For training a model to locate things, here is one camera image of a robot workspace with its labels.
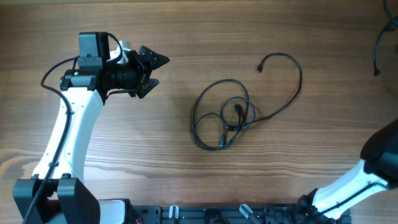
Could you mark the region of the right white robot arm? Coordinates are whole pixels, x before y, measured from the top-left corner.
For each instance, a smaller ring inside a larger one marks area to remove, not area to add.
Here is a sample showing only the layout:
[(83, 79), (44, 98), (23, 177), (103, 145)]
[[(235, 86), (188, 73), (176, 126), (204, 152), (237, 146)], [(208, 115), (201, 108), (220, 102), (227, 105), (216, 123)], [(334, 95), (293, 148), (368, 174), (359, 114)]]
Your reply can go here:
[(359, 162), (332, 184), (304, 195), (302, 223), (336, 223), (353, 205), (397, 188), (397, 120), (375, 132), (364, 144)]

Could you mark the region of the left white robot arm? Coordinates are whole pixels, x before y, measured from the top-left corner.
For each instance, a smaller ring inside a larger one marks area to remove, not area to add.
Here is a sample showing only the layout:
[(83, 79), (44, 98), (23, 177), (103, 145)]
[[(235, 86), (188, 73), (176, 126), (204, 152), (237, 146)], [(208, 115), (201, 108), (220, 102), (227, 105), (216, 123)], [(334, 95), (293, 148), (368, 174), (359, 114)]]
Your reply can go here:
[(97, 199), (84, 185), (85, 157), (94, 124), (111, 95), (143, 98), (159, 81), (151, 73), (169, 62), (147, 47), (125, 41), (109, 48), (109, 32), (79, 34), (80, 53), (55, 93), (60, 109), (45, 153), (12, 196), (24, 223), (142, 223), (128, 199)]

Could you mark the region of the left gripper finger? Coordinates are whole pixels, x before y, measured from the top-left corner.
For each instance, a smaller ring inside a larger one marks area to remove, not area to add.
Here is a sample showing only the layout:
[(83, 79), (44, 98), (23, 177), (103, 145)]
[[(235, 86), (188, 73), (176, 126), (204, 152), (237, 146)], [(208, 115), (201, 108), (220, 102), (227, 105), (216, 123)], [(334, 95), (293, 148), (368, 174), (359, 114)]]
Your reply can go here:
[(143, 99), (152, 89), (154, 89), (159, 84), (159, 81), (154, 78), (150, 78), (144, 84), (140, 84), (138, 90), (136, 91), (136, 95)]
[(146, 66), (151, 70), (156, 70), (166, 63), (170, 62), (170, 59), (168, 57), (158, 54), (143, 45), (139, 49), (139, 54), (143, 61), (145, 61)]

